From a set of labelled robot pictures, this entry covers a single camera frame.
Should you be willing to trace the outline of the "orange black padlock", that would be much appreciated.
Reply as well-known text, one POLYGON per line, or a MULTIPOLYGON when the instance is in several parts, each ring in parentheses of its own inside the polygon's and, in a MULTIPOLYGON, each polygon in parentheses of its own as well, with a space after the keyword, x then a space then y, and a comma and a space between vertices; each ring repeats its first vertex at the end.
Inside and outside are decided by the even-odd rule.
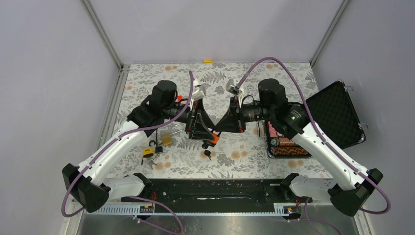
POLYGON ((209 146, 215 146, 217 144, 217 142, 219 141, 219 139, 220 139, 221 133, 222 132, 219 132, 219 133, 212 132, 211 133, 212 134, 212 139, 211 140, 204 140, 203 143, 207 144, 209 146))

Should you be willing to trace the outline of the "brass long-shackle padlock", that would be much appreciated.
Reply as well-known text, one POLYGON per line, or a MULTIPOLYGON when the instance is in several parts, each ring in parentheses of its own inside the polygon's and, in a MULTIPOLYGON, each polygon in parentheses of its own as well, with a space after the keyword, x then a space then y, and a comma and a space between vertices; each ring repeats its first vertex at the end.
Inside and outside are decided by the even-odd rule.
POLYGON ((163 146, 168 146, 173 143, 173 136, 177 133, 182 132, 183 125, 182 124, 175 124, 172 126, 172 130, 166 134, 161 135, 161 143, 163 146))

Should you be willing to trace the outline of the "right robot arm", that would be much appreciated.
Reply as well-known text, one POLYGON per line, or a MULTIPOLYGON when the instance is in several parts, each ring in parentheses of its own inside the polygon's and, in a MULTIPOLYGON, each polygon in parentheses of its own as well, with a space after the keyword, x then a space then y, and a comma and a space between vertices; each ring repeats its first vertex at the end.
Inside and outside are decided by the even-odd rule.
POLYGON ((298 197, 328 201, 338 211, 354 216, 378 188, 383 174, 376 168, 367 169, 338 147, 314 121, 306 109, 288 102, 285 88, 276 79, 259 82, 259 101, 241 104, 238 89, 231 85, 227 112, 215 125, 216 132, 242 133, 246 123, 264 120, 284 137, 304 148, 330 174, 330 179, 308 178, 291 173, 281 182, 281 197, 288 202, 298 197))

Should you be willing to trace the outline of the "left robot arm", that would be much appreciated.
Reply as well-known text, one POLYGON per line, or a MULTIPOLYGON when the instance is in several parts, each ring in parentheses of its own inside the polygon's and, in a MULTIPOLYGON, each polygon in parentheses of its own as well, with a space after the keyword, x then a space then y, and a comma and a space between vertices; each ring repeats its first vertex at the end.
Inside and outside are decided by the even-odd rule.
POLYGON ((103 146, 78 165, 67 164, 62 169, 66 196, 71 195, 87 212, 127 196, 148 200, 152 189, 140 174, 123 178, 109 178, 108 174, 132 148, 149 143, 153 132, 174 121, 185 124, 184 131, 190 140, 213 141, 214 124, 203 107, 206 89, 192 80, 191 92, 191 97, 181 103, 176 84, 159 81, 103 146))

